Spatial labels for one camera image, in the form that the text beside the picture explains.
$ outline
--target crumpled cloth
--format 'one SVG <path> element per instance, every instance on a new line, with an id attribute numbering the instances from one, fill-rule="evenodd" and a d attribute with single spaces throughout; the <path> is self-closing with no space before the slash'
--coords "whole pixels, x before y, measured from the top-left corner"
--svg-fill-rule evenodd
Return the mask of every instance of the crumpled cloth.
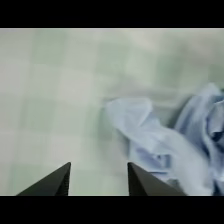
<path id="1" fill-rule="evenodd" d="M 177 180 L 188 195 L 224 194 L 224 96 L 212 83 L 193 96 L 173 129 L 160 124 L 148 98 L 106 103 L 112 125 L 130 140 L 129 160 L 157 178 Z"/>

